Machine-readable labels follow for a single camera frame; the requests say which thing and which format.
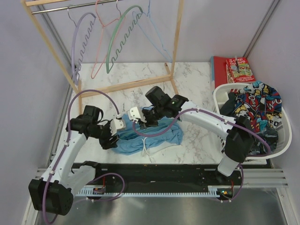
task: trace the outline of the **white marble surface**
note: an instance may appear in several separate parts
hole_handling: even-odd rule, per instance
[[[106,87],[118,83],[125,83],[160,75],[166,75],[163,63],[116,63],[110,74],[106,74],[105,65],[95,79],[90,78],[93,64],[83,64],[81,80],[83,89]],[[209,63],[176,63],[174,80],[179,94],[192,100],[199,106],[213,108],[213,99],[210,91],[210,64]],[[171,97],[174,95],[170,82],[155,84]],[[133,106],[149,106],[145,93],[155,85],[122,90],[109,93],[116,102],[120,113],[126,113]],[[104,119],[112,119],[116,111],[110,101],[96,95],[82,99],[83,105],[94,105],[104,111]],[[75,101],[71,117],[78,116],[78,102]],[[142,156],[141,152],[125,156],[116,154],[112,150],[103,150],[98,140],[89,138],[77,155],[76,162],[85,160],[100,163],[157,163],[157,164],[217,164],[222,159],[219,151],[218,138],[215,134],[199,126],[179,122],[184,138],[180,146],[170,146],[164,143],[156,148],[149,149],[150,153],[166,148],[154,156]],[[265,164],[265,160],[248,162],[250,164]]]

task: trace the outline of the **gray wall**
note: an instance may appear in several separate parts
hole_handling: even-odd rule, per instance
[[[0,218],[18,225],[45,166],[67,82],[18,0],[0,7]]]
[[[91,1],[72,0],[71,3],[75,5],[79,2]],[[151,17],[161,31],[161,36],[165,40],[165,47],[171,54],[173,52],[178,2],[178,0],[151,1]],[[203,62],[209,61],[212,55],[242,55],[271,2],[272,0],[185,0],[177,61]],[[124,12],[133,4],[140,5],[144,11],[148,10],[148,0],[123,0],[119,1],[118,7],[121,12]],[[46,7],[52,8],[54,5],[66,6],[67,3],[57,3]],[[70,10],[70,15],[77,22],[85,12],[95,13],[95,6],[72,9]],[[119,13],[114,3],[99,5],[98,12],[102,15],[102,20],[105,23],[117,18]],[[67,12],[59,11],[49,15],[53,19],[66,46],[71,46],[75,26],[69,20]],[[81,49],[81,42],[87,30],[86,25],[91,18],[91,16],[85,18],[82,23],[76,45],[78,49]],[[129,12],[115,41],[114,51],[119,46],[131,23],[132,13]],[[159,46],[159,39],[149,19],[143,15],[139,23],[151,34],[150,37]],[[105,28],[99,61],[103,60],[107,52],[110,36],[115,25],[116,22]],[[95,29],[87,46],[87,54],[84,56],[84,62],[95,61],[101,32],[100,23],[97,21],[94,27]],[[150,44],[138,26],[133,29],[132,35],[129,37],[118,59],[118,62],[162,61],[165,61],[165,59]]]
[[[249,57],[256,78],[277,87],[292,126],[292,144],[274,163],[283,168],[300,213],[300,1],[283,0]]]

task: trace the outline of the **white basket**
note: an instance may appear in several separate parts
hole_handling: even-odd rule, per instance
[[[245,86],[249,85],[248,83],[228,83],[218,86],[213,93],[214,102],[215,102],[215,112],[220,114],[220,108],[225,104],[229,99],[228,93],[234,90],[243,89]],[[278,132],[278,143],[276,149],[272,154],[262,157],[247,157],[246,160],[256,160],[256,159],[268,159],[274,158],[276,156],[284,153],[291,144],[292,140],[292,130],[290,121],[285,113],[285,110],[282,107],[282,117],[281,123],[276,128]],[[220,138],[220,150],[222,151],[225,146],[225,140]]]

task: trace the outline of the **wooden rack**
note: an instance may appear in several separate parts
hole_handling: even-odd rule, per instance
[[[32,12],[32,10],[31,10],[32,6],[51,4],[51,3],[62,2],[62,1],[69,1],[69,0],[34,0],[34,1],[21,0],[21,3],[23,5],[25,11],[27,12],[28,16],[30,17],[30,19],[32,20],[34,25],[36,26],[38,32],[42,36],[43,40],[45,41],[45,43],[46,43],[47,47],[49,48],[50,52],[52,53],[53,57],[57,61],[59,67],[61,68],[64,76],[66,77],[67,81],[71,85],[73,91],[77,94],[80,91],[82,91],[81,81],[79,81],[78,87],[74,84],[68,70],[66,69],[66,67],[64,66],[62,61],[60,60],[57,52],[55,51],[52,43],[50,42],[45,31],[43,30],[41,24],[39,23],[37,18],[34,16],[36,14],[36,12]],[[107,1],[103,1],[103,3],[108,3],[108,2],[112,2],[112,1],[113,0],[107,0]],[[129,88],[136,88],[136,87],[140,87],[140,86],[144,86],[144,85],[170,81],[175,94],[178,94],[178,90],[177,90],[175,81],[173,79],[173,76],[174,76],[174,68],[175,68],[176,54],[177,54],[177,47],[178,47],[178,40],[179,40],[180,24],[181,24],[181,18],[182,18],[182,13],[183,13],[183,5],[184,5],[184,0],[179,0],[177,19],[176,19],[176,31],[175,31],[175,37],[174,37],[173,60],[172,60],[172,64],[171,64],[171,69],[169,69],[167,63],[165,63],[165,69],[166,69],[166,73],[167,73],[166,75],[143,79],[143,80],[139,80],[139,81],[120,83],[120,84],[116,84],[116,85],[112,85],[112,86],[108,86],[108,87],[104,87],[104,88],[98,88],[97,90],[100,90],[104,93],[109,93],[109,92],[113,92],[113,91],[125,90],[125,89],[129,89]],[[81,107],[82,98],[94,96],[97,94],[98,93],[96,93],[96,92],[85,92],[79,96],[80,113],[82,112],[82,107]]]

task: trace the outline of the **floor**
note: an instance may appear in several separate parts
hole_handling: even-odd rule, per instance
[[[102,67],[96,78],[91,79],[92,67],[93,64],[82,64],[83,90],[166,74],[163,63],[115,63],[109,75],[106,73],[105,67]],[[180,95],[203,108],[213,109],[210,63],[176,63],[174,80]],[[174,95],[171,82],[162,82],[156,85],[171,97]],[[109,96],[116,102],[120,113],[123,114],[134,106],[149,106],[150,103],[144,95],[153,86],[155,85],[112,92],[109,93]],[[112,119],[116,114],[113,105],[101,95],[83,98],[82,104],[100,107],[104,111],[104,119]],[[71,110],[71,118],[77,117],[78,112],[78,102],[75,101]],[[140,152],[129,156],[117,154],[112,150],[103,150],[97,139],[89,138],[78,153],[75,162],[81,163],[90,160],[100,163],[218,164],[221,161],[223,156],[218,137],[215,134],[188,122],[179,122],[179,125],[184,132],[182,144],[173,146],[165,142],[158,147],[149,149],[150,154],[163,149],[154,156],[142,156]],[[254,160],[246,162],[246,164],[266,164],[266,161]]]
[[[80,202],[56,225],[286,225],[275,189],[243,189],[232,203],[208,198],[132,198]],[[39,212],[35,225],[45,225]]]

